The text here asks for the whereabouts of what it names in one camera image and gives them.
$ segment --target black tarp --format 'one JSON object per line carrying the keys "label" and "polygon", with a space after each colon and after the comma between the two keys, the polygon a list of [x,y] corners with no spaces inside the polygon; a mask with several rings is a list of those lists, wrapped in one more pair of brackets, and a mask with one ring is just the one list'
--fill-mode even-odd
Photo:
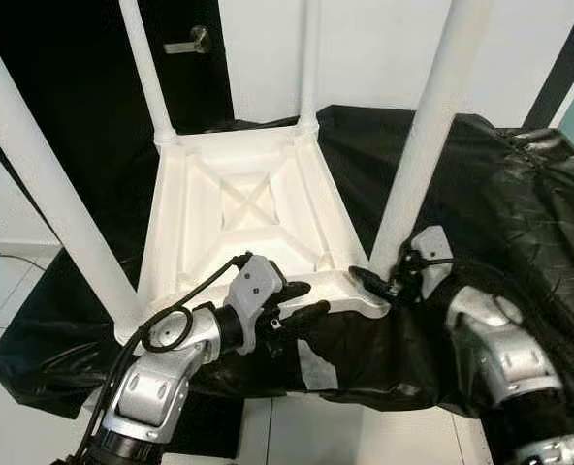
{"label": "black tarp", "polygon": [[[322,152],[368,253],[412,117],[412,111],[348,107],[329,107],[318,114]],[[237,122],[232,129],[250,126]],[[153,163],[151,159],[131,167],[121,185],[150,193],[153,179],[147,172],[155,172]],[[124,202],[130,190],[121,192]],[[105,235],[132,277],[138,276],[143,246],[130,237],[143,234],[129,231],[146,228],[149,197],[134,199],[137,215],[111,218],[106,211],[100,222],[111,221]],[[429,225],[444,227],[456,257],[496,266],[530,294],[527,305],[491,275],[457,269],[458,279],[521,304],[526,329],[546,349],[564,381],[563,411],[574,427],[574,148],[557,132],[532,138],[497,130],[478,116],[458,115],[415,232]],[[117,253],[116,244],[125,253]],[[56,279],[51,274],[45,280]],[[77,278],[70,284],[74,286],[86,284]],[[34,305],[37,313],[29,324],[24,318],[28,310],[22,308],[7,331],[15,343],[10,342],[11,335],[1,339],[0,381],[20,402],[73,415],[103,379],[115,347],[106,336],[110,322],[99,303],[80,309],[79,302],[70,298],[56,304],[62,321],[48,314],[42,318],[40,307],[46,306],[42,302]],[[453,341],[443,329],[443,311],[427,303],[410,303],[395,306],[387,317],[375,321],[355,312],[332,314],[301,338],[336,367],[338,389],[323,392],[327,399],[383,411],[439,405],[481,416],[499,461],[513,447],[517,432],[506,412],[489,408],[475,380],[458,375]],[[83,332],[89,314],[96,328],[88,331],[90,335]],[[64,328],[69,337],[54,334]],[[49,333],[51,343],[48,337],[31,336]],[[39,347],[28,349],[29,345]],[[250,356],[226,356],[203,367],[192,388],[237,398],[304,390],[294,345],[286,344],[279,358],[270,357],[263,346]],[[56,376],[50,376],[44,370],[49,366],[46,361],[62,354],[65,361],[56,365]]]}

